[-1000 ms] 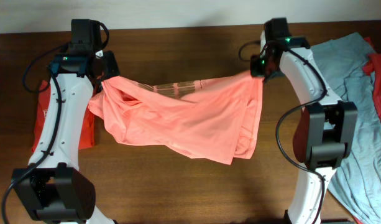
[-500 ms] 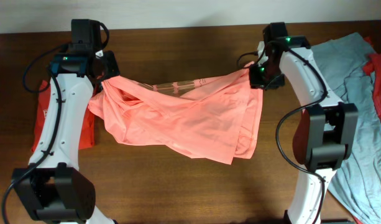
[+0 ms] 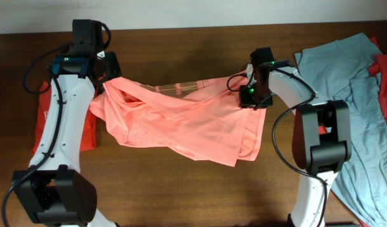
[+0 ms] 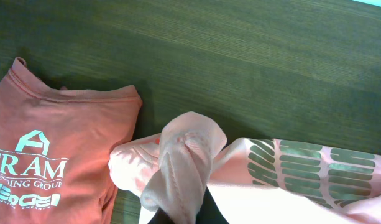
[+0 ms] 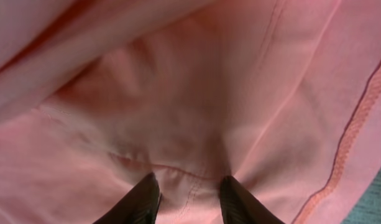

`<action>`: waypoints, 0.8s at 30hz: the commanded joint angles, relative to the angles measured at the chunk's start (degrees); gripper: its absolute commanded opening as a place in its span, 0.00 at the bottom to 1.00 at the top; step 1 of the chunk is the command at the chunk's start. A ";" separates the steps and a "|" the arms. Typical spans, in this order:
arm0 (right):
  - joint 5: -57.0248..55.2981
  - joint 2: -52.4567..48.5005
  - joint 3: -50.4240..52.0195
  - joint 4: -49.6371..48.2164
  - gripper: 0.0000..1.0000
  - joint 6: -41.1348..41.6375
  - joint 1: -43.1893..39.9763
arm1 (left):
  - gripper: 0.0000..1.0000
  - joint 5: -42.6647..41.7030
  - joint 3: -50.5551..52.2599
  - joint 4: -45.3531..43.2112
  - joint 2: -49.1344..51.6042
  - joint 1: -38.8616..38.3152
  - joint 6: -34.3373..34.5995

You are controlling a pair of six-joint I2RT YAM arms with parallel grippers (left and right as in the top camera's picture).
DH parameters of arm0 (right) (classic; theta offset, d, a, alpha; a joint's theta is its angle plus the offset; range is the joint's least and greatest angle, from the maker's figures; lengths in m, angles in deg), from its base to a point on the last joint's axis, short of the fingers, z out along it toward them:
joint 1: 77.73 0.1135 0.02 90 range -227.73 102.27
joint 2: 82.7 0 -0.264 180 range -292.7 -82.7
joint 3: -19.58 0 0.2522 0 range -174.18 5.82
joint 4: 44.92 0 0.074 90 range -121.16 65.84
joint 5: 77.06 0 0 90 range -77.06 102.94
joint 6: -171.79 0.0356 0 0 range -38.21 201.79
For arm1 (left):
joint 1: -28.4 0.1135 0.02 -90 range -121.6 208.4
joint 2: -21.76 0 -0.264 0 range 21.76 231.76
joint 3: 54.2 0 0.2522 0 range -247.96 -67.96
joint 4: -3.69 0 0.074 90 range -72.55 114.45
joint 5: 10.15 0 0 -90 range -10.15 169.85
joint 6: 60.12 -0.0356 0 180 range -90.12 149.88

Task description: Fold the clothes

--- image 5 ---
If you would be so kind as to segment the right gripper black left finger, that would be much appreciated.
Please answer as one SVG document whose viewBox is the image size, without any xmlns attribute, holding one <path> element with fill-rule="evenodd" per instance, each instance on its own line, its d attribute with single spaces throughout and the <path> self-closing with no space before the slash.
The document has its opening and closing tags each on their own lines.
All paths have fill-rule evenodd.
<svg viewBox="0 0 381 224">
<path fill-rule="evenodd" d="M 155 224 L 160 198 L 157 179 L 151 172 L 94 224 Z"/>
</svg>

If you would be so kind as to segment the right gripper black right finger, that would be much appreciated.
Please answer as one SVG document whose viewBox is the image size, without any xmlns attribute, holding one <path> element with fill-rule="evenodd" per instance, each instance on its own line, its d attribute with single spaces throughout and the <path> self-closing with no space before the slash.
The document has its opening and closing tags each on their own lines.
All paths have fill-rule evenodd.
<svg viewBox="0 0 381 224">
<path fill-rule="evenodd" d="M 221 181 L 219 201 L 224 224 L 284 224 L 231 175 Z"/>
</svg>

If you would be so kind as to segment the pink printed t-shirt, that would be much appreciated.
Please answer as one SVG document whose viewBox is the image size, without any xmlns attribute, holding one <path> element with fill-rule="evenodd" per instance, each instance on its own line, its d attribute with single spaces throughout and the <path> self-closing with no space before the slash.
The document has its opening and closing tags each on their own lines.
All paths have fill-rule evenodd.
<svg viewBox="0 0 381 224">
<path fill-rule="evenodd" d="M 381 168 L 381 0 L 0 1 L 0 223 L 93 223 L 154 173 L 158 223 L 233 175 L 340 223 Z"/>
</svg>

